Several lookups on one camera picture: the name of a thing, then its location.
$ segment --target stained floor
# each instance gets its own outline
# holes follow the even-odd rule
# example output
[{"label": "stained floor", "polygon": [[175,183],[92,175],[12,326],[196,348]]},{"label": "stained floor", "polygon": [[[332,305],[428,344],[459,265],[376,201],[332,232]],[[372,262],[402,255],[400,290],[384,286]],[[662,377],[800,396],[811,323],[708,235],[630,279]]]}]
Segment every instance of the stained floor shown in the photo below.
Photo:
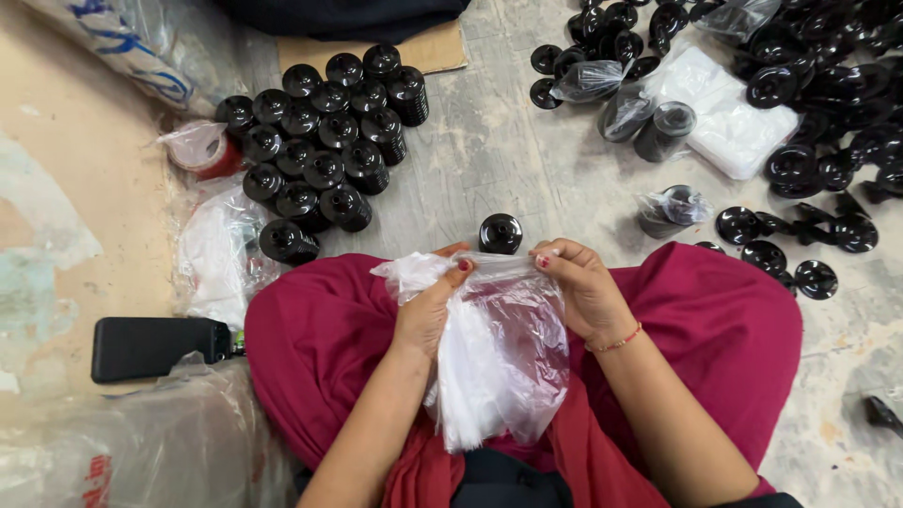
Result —
[{"label": "stained floor", "polygon": [[[644,39],[655,7],[640,8],[637,32]],[[576,0],[474,0],[461,17],[470,64],[427,77],[430,117],[406,130],[410,154],[372,199],[373,223],[357,234],[332,230],[321,238],[324,254],[392,259],[475,242],[485,217],[506,212],[521,221],[525,246],[568,237],[596,249],[610,267],[637,265],[664,242],[639,230],[633,196],[678,183],[700,190],[716,211],[743,205],[793,217],[795,202],[770,196],[761,178],[731,181],[695,154],[650,164],[630,145],[603,142],[595,130],[598,104],[533,106],[527,92],[541,76],[530,67],[530,53],[543,43],[567,47],[564,26],[576,12]],[[692,27],[683,36],[693,37]],[[867,166],[855,182],[873,179],[875,171]],[[855,185],[853,194],[881,234],[873,252],[774,240],[791,269],[806,259],[828,263],[840,291],[821,302],[797,299],[805,318],[803,356],[759,472],[804,506],[900,507],[903,439],[865,424],[859,400],[879,394],[903,415],[903,203],[870,206]],[[828,193],[806,201],[833,208]],[[713,221],[674,240],[723,245]],[[736,248],[728,254],[739,256]]]}]

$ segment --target hand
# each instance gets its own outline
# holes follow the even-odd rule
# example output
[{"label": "hand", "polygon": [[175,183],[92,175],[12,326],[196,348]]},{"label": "hand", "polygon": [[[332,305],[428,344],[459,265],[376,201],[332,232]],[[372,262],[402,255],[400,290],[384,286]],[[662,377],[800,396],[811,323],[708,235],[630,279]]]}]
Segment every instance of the hand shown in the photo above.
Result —
[{"label": "hand", "polygon": [[530,255],[536,255],[539,271],[558,281],[564,323],[584,341],[596,348],[609,346],[637,329],[637,320],[595,250],[560,238],[539,242]]},{"label": "hand", "polygon": [[[469,248],[470,245],[466,241],[460,241],[436,250],[433,254],[448,258],[459,250]],[[395,336],[392,339],[393,347],[423,353],[432,361],[439,351],[439,337],[442,336],[445,321],[448,319],[445,303],[472,272],[473,263],[464,259],[435,284],[401,306],[398,309]]]}]

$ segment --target maroon clothing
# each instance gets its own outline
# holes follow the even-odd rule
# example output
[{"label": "maroon clothing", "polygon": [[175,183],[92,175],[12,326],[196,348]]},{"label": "maroon clothing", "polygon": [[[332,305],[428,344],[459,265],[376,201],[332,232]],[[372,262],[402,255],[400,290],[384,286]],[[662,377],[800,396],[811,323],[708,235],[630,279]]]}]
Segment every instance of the maroon clothing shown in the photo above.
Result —
[{"label": "maroon clothing", "polygon": [[[369,274],[380,262],[349,254],[309,263],[261,291],[248,309],[257,396],[314,469],[392,340],[398,305],[384,279]],[[758,268],[677,243],[640,267],[611,273],[677,375],[758,468],[799,362],[802,319],[793,296]],[[666,506],[640,474],[647,469],[630,426],[575,336],[571,368],[576,377],[539,443],[522,447],[500,437],[488,446],[541,471],[557,469],[576,507]],[[590,410],[594,419],[585,418]],[[386,483],[385,506],[448,506],[462,476],[463,458],[444,452],[421,414]],[[755,494],[769,492],[763,481]]]}]

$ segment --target plastic bag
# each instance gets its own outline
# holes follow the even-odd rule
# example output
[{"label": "plastic bag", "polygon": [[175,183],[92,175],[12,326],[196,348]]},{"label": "plastic bag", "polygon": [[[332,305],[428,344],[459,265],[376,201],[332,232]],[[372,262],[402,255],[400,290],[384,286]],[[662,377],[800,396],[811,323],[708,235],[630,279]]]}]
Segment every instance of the plastic bag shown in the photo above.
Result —
[{"label": "plastic bag", "polygon": [[728,0],[703,16],[694,26],[732,46],[749,40],[774,17],[781,0]]},{"label": "plastic bag", "polygon": [[674,185],[661,193],[635,194],[640,229],[662,240],[712,218],[715,209],[688,185]]},{"label": "plastic bag", "polygon": [[244,359],[191,353],[151,389],[31,406],[0,430],[4,508],[294,506],[295,460]]},{"label": "plastic bag", "polygon": [[151,145],[165,144],[172,163],[199,178],[229,176],[241,169],[242,155],[226,136],[226,126],[195,120],[156,138]]},{"label": "plastic bag", "polygon": [[244,329],[251,297],[281,269],[257,243],[269,222],[264,207],[245,196],[237,176],[220,180],[235,186],[202,202],[177,239],[175,270],[183,284],[175,310],[236,331]]},{"label": "plastic bag", "polygon": [[678,37],[643,83],[658,103],[677,100],[694,110],[696,128],[687,144],[735,180],[755,176],[799,124],[797,113],[786,106],[750,106],[746,84],[685,38]]},{"label": "plastic bag", "polygon": [[633,83],[618,90],[599,116],[596,127],[606,141],[624,143],[643,127],[655,110],[653,98],[642,85]]},{"label": "plastic bag", "polygon": [[549,93],[568,102],[600,100],[618,89],[633,61],[623,68],[619,61],[578,61],[558,80]]},{"label": "plastic bag", "polygon": [[115,71],[170,107],[213,118],[246,95],[243,29],[209,0],[24,0]]},{"label": "plastic bag", "polygon": [[561,289],[533,258],[459,252],[449,258],[415,252],[371,270],[402,305],[458,260],[475,269],[448,302],[436,379],[424,406],[445,449],[458,453],[510,432],[536,442],[564,401],[568,346]]}]

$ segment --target red thread bracelet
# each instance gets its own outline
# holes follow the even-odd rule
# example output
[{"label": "red thread bracelet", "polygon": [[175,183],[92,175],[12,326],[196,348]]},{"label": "red thread bracelet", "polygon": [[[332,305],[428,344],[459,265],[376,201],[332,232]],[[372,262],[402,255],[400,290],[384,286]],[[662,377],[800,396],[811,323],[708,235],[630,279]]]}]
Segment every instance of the red thread bracelet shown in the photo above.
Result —
[{"label": "red thread bracelet", "polygon": [[630,339],[636,337],[639,334],[639,331],[642,329],[643,329],[643,324],[640,323],[639,321],[637,321],[637,329],[633,332],[633,334],[630,334],[630,337],[624,339],[623,341],[616,342],[612,345],[603,345],[600,348],[592,348],[592,347],[590,347],[590,343],[585,343],[583,345],[583,347],[585,347],[586,351],[589,351],[590,353],[607,353],[607,352],[611,351],[612,349],[618,349],[620,347],[624,347],[624,344],[630,342]]}]

